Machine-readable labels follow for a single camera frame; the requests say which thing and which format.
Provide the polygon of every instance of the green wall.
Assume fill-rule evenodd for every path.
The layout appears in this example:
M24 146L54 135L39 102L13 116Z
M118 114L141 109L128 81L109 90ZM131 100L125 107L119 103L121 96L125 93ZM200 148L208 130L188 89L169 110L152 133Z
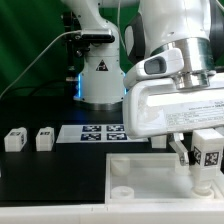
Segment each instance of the green wall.
M219 0L219 2L224 6L224 0ZM218 66L224 66L224 54L220 57L220 59L216 62L216 65Z
M0 92L14 81L39 53L64 32L61 14L68 11L60 0L0 0ZM137 7L121 10L121 30L137 12ZM117 10L103 9L101 14L116 24ZM224 57L219 64L224 64ZM131 67L121 47L121 68ZM63 79L66 51L58 41L15 87L39 86L53 79ZM32 89L12 94L27 95ZM39 94L60 95L62 89L47 89Z

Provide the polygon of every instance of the black table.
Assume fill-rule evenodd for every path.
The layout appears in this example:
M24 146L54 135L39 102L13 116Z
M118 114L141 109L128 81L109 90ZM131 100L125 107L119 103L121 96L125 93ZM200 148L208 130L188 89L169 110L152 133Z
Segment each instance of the black table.
M52 152L36 152L40 128L55 136L66 124L122 124L122 111L90 111L64 97L15 97L0 102L0 206L104 203L107 153L173 152L152 149L150 142L54 144ZM4 151L4 137L25 127L22 152Z

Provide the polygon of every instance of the blue light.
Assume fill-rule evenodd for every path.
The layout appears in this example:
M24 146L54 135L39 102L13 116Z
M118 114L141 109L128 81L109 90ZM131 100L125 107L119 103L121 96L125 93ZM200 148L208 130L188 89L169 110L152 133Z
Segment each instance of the blue light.
M128 92L128 90L126 88L124 88L124 95L126 95Z
M78 75L78 98L81 97L81 74Z

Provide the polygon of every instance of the warning label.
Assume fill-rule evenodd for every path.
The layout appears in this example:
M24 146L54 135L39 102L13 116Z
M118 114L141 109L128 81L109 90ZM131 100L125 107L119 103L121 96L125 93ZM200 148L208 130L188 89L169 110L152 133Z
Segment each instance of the warning label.
M105 62L104 62L104 60L102 60L102 61L100 62L100 64L98 65L96 71L102 71L102 72L106 72L106 71L108 71L108 68L107 68L107 66L106 66L106 64L105 64Z

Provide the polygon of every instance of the white cylinder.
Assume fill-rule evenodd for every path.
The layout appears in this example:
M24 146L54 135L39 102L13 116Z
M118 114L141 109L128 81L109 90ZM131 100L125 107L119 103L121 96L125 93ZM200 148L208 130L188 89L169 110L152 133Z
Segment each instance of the white cylinder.
M112 199L133 199L135 192L132 188L126 186L115 187L111 191Z
M191 189L192 198L214 199L215 193L211 189L211 181L195 181L195 186Z
M110 168L114 176L126 176L130 172L130 159L125 156L111 158Z

